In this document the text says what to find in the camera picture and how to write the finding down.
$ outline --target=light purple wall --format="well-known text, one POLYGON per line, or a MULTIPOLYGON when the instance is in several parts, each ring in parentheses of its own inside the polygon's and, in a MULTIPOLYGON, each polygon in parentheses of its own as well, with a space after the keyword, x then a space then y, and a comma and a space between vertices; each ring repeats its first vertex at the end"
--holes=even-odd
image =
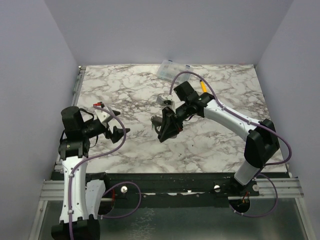
POLYGON ((0 239, 26 240, 78 73, 43 0, 0 2, 0 239))
POLYGON ((291 144, 320 239, 320 1, 294 0, 256 71, 276 130, 291 144))
POLYGON ((45 0, 79 65, 257 64, 293 0, 45 0))

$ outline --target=marble tabletop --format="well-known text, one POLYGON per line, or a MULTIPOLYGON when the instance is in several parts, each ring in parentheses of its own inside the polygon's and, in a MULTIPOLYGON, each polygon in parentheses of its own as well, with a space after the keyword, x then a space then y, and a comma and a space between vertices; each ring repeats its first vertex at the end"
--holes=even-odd
MULTIPOLYGON (((196 65, 221 102, 249 117, 270 118, 252 65, 196 65)), ((219 173, 235 172, 244 159, 245 142, 222 125, 198 116, 184 122, 183 131, 174 139, 160 143, 152 130, 151 117, 161 116, 163 107, 157 95, 169 93, 170 83, 156 76, 159 65, 100 65, 86 68, 78 106, 93 112, 92 105, 103 102, 121 112, 120 119, 131 131, 116 153, 91 160, 88 173, 219 173)), ((190 83, 201 92, 199 80, 190 83)), ((178 97, 173 96, 178 107, 178 97)), ((120 125, 109 122, 111 128, 120 125)), ((119 145, 100 136, 93 156, 119 145)), ((270 162, 281 161, 280 150, 270 162)), ((268 166, 265 172, 286 172, 284 165, 268 166)))

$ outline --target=clear plastic container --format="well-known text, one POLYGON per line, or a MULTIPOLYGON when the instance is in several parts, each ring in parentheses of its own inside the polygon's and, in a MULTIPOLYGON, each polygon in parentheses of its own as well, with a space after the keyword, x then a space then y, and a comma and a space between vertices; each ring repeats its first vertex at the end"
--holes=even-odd
MULTIPOLYGON (((159 67, 156 73, 156 76, 159 79, 172 83, 173 79, 178 73, 183 71, 192 72, 193 70, 194 69, 189 65, 178 64, 171 60, 164 60, 161 66, 159 67)), ((182 74, 176 79, 175 84, 179 85, 185 81, 188 81, 189 79, 190 79, 190 74, 187 74, 187 73, 182 74)))

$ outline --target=silver bolt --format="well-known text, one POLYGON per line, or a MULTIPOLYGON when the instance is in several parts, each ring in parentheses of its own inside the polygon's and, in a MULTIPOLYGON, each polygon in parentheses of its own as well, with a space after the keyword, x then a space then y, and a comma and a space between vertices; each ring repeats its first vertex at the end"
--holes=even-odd
POLYGON ((253 191, 258 192, 259 191, 259 186, 257 184, 252 186, 253 191))
POLYGON ((122 187, 121 187, 121 192, 122 192, 123 194, 125 194, 127 191, 128 191, 128 188, 127 188, 126 186, 122 186, 122 187))
POLYGON ((215 185, 213 189, 216 193, 219 193, 221 191, 221 188, 219 185, 215 185))

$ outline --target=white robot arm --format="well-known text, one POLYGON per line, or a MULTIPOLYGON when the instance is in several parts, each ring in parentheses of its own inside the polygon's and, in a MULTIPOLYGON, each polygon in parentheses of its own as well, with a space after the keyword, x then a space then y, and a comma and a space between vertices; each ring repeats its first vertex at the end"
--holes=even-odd
MULTIPOLYGON (((99 102, 95 106, 103 108, 104 104, 99 102)), ((116 116, 120 114, 118 111, 109 110, 116 116)), ((91 240, 99 239, 100 236, 98 210, 101 198, 106 188, 109 188, 106 174, 105 172, 86 174, 88 163, 85 161, 79 166, 78 164, 88 157, 90 138, 104 134, 106 139, 111 139, 113 143, 116 143, 123 137, 124 132, 116 126, 111 132, 108 122, 113 117, 108 113, 97 109, 95 114, 97 119, 94 119, 92 113, 77 106, 67 107, 61 112, 66 138, 61 138, 58 151, 62 159, 64 192, 60 224, 51 228, 51 235, 55 240, 69 237, 70 220, 72 220, 73 232, 78 236, 86 236, 86 239, 91 240), (92 118, 84 122, 80 111, 90 114, 92 118), (70 176, 73 169, 76 171, 72 175, 70 187, 70 176)))
POLYGON ((246 142, 244 150, 246 161, 233 177, 234 182, 237 184, 235 188, 244 188, 279 149, 279 141, 276 136, 263 128, 248 124, 235 117, 227 112, 226 109, 228 108, 237 115, 247 119, 249 123, 263 125, 275 131, 272 121, 268 119, 259 121, 225 105, 221 107, 213 95, 207 92, 198 95, 187 81, 178 85, 174 91, 184 104, 174 111, 172 98, 166 99, 165 95, 158 97, 158 102, 162 99, 163 101, 159 103, 166 106, 162 110, 162 118, 157 116, 151 118, 151 122, 158 133, 158 139, 160 142, 163 142, 177 136, 183 130, 183 121, 192 115, 208 118, 230 129, 246 142))

